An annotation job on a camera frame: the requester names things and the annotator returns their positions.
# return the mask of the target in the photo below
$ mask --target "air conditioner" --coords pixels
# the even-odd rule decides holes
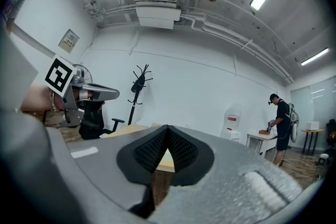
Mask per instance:
[[[176,9],[177,0],[134,0],[141,26],[174,28],[180,20],[181,10]]]

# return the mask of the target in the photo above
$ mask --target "man's leg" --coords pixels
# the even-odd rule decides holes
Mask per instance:
[[[275,156],[275,159],[274,159],[274,164],[276,166],[279,166],[281,161],[282,161],[282,158],[284,157],[285,155],[285,151],[277,151],[277,155]]]

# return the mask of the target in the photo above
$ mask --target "black cap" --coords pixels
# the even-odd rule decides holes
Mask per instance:
[[[271,96],[269,97],[269,101],[272,103],[273,98],[279,98],[275,93],[272,93]]]

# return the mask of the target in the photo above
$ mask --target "wooden floor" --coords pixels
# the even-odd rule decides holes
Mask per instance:
[[[78,129],[59,128],[62,113],[54,112],[53,116],[46,119],[46,126],[58,128],[66,142],[82,140]],[[325,176],[325,168],[316,165],[316,159],[322,152],[315,151],[313,156],[301,153],[301,148],[292,148],[286,151],[283,165],[280,169],[292,176],[303,189],[318,180],[319,177]],[[275,150],[268,151],[265,158],[272,161]],[[159,205],[169,191],[170,179],[174,173],[156,170],[152,176],[152,188],[155,205]]]

